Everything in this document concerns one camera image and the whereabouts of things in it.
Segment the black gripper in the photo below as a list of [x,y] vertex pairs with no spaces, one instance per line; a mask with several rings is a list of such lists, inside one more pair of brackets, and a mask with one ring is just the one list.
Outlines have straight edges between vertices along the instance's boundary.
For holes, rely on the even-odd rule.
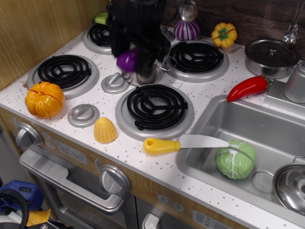
[[[107,6],[110,44],[112,53],[119,57],[128,51],[130,44],[142,34],[148,34],[150,28],[161,25],[165,4],[126,4],[124,8],[115,4]],[[156,82],[155,56],[151,50],[136,47],[136,84],[144,85]]]

